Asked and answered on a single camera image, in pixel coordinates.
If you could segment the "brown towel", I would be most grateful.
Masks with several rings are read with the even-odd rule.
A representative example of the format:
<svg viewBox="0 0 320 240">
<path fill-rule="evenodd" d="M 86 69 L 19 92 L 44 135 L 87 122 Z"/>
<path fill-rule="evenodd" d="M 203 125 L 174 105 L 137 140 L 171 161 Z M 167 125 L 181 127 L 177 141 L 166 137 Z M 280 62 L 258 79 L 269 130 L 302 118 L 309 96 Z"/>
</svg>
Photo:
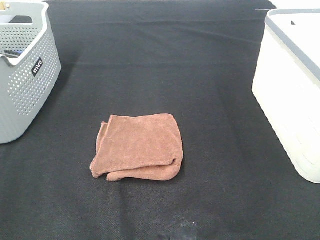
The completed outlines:
<svg viewBox="0 0 320 240">
<path fill-rule="evenodd" d="M 180 172 L 183 156 L 173 115 L 111 115 L 101 123 L 89 169 L 94 178 L 106 175 L 109 182 L 125 178 L 169 181 Z"/>
</svg>

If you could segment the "black table cloth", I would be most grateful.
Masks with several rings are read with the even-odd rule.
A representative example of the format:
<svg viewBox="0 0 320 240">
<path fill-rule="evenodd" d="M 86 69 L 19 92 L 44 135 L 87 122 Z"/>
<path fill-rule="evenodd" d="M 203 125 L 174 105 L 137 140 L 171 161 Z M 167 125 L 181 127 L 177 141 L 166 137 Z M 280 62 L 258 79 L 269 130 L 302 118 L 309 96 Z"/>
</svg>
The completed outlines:
<svg viewBox="0 0 320 240">
<path fill-rule="evenodd" d="M 61 72 L 0 147 L 3 240 L 317 240 L 320 186 L 293 167 L 252 94 L 267 0 L 50 1 Z M 110 115 L 169 113 L 170 181 L 93 178 Z"/>
</svg>

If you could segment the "white storage box grey rim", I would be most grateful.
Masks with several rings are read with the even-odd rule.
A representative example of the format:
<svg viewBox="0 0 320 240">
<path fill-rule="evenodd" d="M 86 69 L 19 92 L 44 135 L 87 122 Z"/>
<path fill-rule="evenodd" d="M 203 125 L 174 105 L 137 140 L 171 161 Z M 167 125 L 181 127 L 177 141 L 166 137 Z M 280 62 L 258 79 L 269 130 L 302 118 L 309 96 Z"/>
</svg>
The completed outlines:
<svg viewBox="0 0 320 240">
<path fill-rule="evenodd" d="M 319 9 L 267 13 L 252 93 L 298 174 L 319 183 Z"/>
</svg>

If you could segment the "grey perforated laundry basket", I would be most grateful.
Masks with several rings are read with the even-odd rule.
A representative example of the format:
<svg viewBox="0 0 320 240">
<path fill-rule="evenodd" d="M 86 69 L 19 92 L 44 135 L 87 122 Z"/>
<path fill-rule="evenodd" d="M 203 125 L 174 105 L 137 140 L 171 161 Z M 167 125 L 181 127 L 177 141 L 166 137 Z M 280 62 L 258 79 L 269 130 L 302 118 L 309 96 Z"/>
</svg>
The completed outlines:
<svg viewBox="0 0 320 240">
<path fill-rule="evenodd" d="M 31 23 L 0 25 L 0 142 L 20 138 L 34 121 L 61 72 L 61 62 L 42 1 L 0 2 L 1 16 L 29 17 Z"/>
</svg>

